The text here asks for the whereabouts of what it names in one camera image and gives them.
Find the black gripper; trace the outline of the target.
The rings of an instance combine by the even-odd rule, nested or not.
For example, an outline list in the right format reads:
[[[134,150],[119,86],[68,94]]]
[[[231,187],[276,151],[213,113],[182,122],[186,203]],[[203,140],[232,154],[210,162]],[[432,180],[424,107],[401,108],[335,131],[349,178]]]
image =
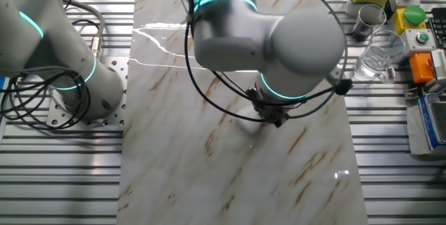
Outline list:
[[[267,120],[268,123],[273,123],[275,127],[281,127],[283,120],[290,118],[289,110],[286,108],[290,104],[287,101],[273,97],[257,88],[247,89],[246,94],[259,116]]]

